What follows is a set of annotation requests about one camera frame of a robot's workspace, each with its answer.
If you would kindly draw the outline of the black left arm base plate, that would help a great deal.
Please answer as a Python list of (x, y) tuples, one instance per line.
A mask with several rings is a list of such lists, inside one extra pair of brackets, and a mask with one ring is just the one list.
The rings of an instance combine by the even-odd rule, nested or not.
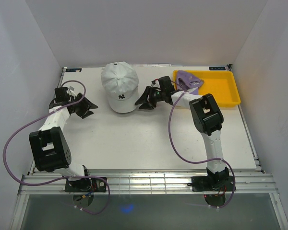
[(90, 179), (85, 178), (71, 181), (67, 180), (64, 191), (70, 193), (105, 192), (107, 189), (105, 181), (107, 181), (106, 177)]

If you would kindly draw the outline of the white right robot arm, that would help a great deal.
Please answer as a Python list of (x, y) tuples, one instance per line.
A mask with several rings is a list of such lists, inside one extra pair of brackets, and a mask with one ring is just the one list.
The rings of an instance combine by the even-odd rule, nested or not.
[(220, 140), (224, 118), (213, 95), (191, 94), (180, 86), (175, 87), (170, 77), (164, 76), (152, 81), (135, 105), (140, 110), (153, 110), (161, 101), (189, 109), (204, 140), (207, 176), (192, 177), (188, 185), (193, 191), (216, 191), (231, 186), (234, 178), (229, 175), (231, 168), (223, 158)]

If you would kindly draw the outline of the purple baseball cap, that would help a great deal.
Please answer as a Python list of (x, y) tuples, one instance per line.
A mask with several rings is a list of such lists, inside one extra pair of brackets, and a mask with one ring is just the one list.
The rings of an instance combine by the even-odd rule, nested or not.
[(193, 95), (198, 95), (199, 89), (203, 86), (204, 81), (194, 74), (178, 70), (175, 77), (175, 85), (178, 89), (189, 92)]

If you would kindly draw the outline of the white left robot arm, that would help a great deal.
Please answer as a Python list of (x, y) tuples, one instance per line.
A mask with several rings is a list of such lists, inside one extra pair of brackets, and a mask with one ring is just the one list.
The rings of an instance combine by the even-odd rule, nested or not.
[(49, 104), (48, 116), (42, 127), (29, 134), (29, 142), (36, 168), (40, 172), (56, 172), (67, 177), (70, 185), (80, 191), (92, 187), (92, 179), (84, 165), (72, 162), (72, 154), (63, 134), (71, 114), (82, 119), (92, 115), (98, 106), (82, 93), (75, 94), (67, 87), (55, 89), (55, 98)]

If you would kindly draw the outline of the white baseball cap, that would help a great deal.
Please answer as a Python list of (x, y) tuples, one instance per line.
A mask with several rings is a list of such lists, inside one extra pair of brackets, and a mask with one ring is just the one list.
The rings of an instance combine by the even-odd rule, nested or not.
[(119, 114), (130, 113), (139, 99), (139, 78), (126, 62), (107, 64), (101, 73), (101, 83), (111, 109)]

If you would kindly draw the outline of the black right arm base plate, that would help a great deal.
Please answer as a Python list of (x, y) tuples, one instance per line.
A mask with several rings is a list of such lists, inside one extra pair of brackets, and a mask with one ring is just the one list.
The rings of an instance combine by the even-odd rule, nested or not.
[(208, 176), (194, 176), (191, 177), (191, 182), (187, 183), (187, 186), (190, 186), (194, 192), (214, 192), (219, 191), (220, 189), (223, 190), (225, 188), (226, 191), (236, 190), (232, 176), (217, 182), (213, 181)]

